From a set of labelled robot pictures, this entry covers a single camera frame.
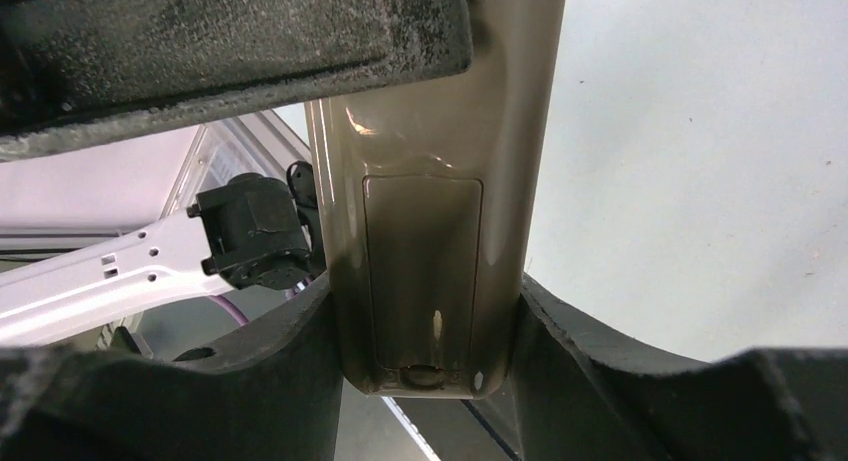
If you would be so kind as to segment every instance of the purple wire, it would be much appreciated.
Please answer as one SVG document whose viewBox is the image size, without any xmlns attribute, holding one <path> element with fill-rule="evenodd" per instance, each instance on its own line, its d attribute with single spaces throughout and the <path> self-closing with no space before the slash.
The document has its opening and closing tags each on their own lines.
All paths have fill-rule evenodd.
<svg viewBox="0 0 848 461">
<path fill-rule="evenodd" d="M 236 322 L 239 323 L 239 326 L 244 326 L 248 323 L 247 316 L 245 316 L 244 313 L 242 313 L 241 310 L 238 309 L 238 306 L 233 304 L 233 302 L 227 299 L 226 297 L 221 295 L 212 295 L 209 296 L 209 299 L 218 306 L 224 308 L 225 311 L 230 313 L 230 316 L 232 316 L 236 320 Z"/>
</svg>

